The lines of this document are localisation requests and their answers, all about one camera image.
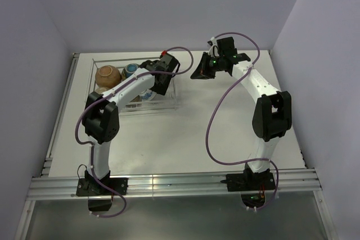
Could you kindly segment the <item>black glazed bowl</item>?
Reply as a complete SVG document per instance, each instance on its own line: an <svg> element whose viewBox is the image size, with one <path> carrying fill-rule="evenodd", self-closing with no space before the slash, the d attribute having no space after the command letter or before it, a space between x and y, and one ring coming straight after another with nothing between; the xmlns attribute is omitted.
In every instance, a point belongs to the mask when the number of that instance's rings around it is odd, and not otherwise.
<svg viewBox="0 0 360 240"><path fill-rule="evenodd" d="M97 94L102 94L103 92L106 92L108 90L109 90L109 88L107 88L107 87L99 87L99 88L96 88L94 90L94 92L96 92Z"/></svg>

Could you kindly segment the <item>blue white patterned bowl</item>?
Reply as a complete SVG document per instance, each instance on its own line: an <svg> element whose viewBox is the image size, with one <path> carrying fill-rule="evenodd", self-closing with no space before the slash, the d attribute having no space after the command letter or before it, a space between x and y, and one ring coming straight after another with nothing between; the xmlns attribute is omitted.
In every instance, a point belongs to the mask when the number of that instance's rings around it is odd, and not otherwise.
<svg viewBox="0 0 360 240"><path fill-rule="evenodd" d="M145 91L143 91L142 93L139 94L141 101L142 102L147 102L147 101L151 101L155 96L156 96L156 92L147 89Z"/></svg>

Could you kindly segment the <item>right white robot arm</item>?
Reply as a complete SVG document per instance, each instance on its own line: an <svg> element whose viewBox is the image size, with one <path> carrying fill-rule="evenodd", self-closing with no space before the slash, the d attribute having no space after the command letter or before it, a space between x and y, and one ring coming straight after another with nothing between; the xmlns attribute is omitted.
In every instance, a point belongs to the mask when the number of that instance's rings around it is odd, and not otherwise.
<svg viewBox="0 0 360 240"><path fill-rule="evenodd" d="M250 171L243 179L246 187L256 189L263 182L261 173L270 167L276 146L292 126L292 111L290 93L272 86L250 61L245 53L212 56L204 52L190 78L214 79L217 72L224 71L242 84L255 102L251 121L256 135L255 148L244 162Z"/></svg>

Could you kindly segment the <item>tan bowl speckled outside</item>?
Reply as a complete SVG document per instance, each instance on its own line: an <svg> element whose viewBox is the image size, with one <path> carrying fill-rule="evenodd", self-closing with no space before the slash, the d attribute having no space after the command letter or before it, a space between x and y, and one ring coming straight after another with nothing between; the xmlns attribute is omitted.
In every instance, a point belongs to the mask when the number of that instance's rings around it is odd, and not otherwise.
<svg viewBox="0 0 360 240"><path fill-rule="evenodd" d="M106 65L96 71L95 82L99 87L113 88L121 81L120 71L114 66Z"/></svg>

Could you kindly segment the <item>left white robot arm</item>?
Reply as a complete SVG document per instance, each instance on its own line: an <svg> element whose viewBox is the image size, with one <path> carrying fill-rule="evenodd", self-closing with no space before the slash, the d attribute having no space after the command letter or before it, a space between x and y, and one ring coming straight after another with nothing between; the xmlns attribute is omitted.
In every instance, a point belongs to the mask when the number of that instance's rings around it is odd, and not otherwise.
<svg viewBox="0 0 360 240"><path fill-rule="evenodd" d="M91 144L85 179L95 194L104 194L110 187L110 144L120 130L119 112L147 90L165 95L173 73L179 67L180 63L174 56L163 53L159 60L143 62L118 86L103 94L93 92L88 96L82 117Z"/></svg>

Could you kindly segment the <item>tan bowl dark rim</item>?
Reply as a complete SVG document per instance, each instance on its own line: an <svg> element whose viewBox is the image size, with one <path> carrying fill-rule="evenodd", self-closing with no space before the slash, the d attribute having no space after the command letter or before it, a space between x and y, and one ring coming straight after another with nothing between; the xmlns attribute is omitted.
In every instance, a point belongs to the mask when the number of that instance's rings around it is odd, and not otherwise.
<svg viewBox="0 0 360 240"><path fill-rule="evenodd" d="M135 63L126 65L121 71L122 79L126 80L127 78L129 78L131 75L133 75L136 72L136 70L138 68L139 68L139 65L135 64Z"/></svg>

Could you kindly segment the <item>small tan bowl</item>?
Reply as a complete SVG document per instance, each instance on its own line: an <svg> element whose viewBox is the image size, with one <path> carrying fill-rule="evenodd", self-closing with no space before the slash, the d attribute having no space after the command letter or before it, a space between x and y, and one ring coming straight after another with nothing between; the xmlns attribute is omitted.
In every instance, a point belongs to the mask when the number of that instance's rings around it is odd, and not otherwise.
<svg viewBox="0 0 360 240"><path fill-rule="evenodd" d="M141 102L142 101L142 98L141 96L136 96L135 98L133 98L130 102Z"/></svg>

